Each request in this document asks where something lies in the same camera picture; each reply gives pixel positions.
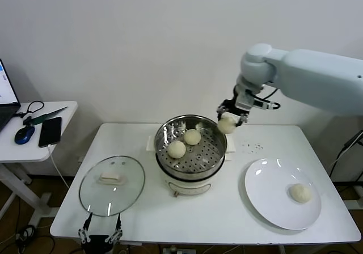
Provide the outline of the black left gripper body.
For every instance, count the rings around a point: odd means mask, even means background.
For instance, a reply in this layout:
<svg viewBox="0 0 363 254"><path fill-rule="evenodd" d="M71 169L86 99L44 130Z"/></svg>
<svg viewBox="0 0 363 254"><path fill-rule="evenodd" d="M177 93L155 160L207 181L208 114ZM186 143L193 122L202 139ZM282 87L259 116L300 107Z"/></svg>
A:
<svg viewBox="0 0 363 254"><path fill-rule="evenodd" d="M112 253L114 244L105 241L108 235L90 235L90 241L81 241L81 248L86 254Z"/></svg>

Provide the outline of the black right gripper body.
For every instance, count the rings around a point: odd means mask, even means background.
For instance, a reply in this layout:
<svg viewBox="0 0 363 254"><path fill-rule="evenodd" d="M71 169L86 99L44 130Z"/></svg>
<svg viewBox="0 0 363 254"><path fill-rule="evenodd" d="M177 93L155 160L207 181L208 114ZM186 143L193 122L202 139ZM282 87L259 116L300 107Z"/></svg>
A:
<svg viewBox="0 0 363 254"><path fill-rule="evenodd" d="M232 99L225 99L220 106L225 106L228 113L231 113L233 115L240 115L242 113L250 113L250 109L245 110L245 109L240 109L236 106L236 102L237 102L237 97L238 97L239 93L237 92L237 86L234 87L233 89L233 98Z"/></svg>

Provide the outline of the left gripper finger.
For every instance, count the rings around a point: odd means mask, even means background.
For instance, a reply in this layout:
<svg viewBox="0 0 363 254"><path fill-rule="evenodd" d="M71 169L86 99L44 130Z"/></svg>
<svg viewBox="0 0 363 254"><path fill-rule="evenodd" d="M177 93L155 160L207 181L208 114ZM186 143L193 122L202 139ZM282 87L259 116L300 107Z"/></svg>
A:
<svg viewBox="0 0 363 254"><path fill-rule="evenodd" d="M117 243L123 235L123 231L121 229L121 217L118 214L115 231L112 235L105 239L106 243Z"/></svg>
<svg viewBox="0 0 363 254"><path fill-rule="evenodd" d="M78 236L82 243L89 243L91 241L90 236L88 234L88 228L91 223L93 213L90 213L88 218L85 220L83 227L78 230Z"/></svg>

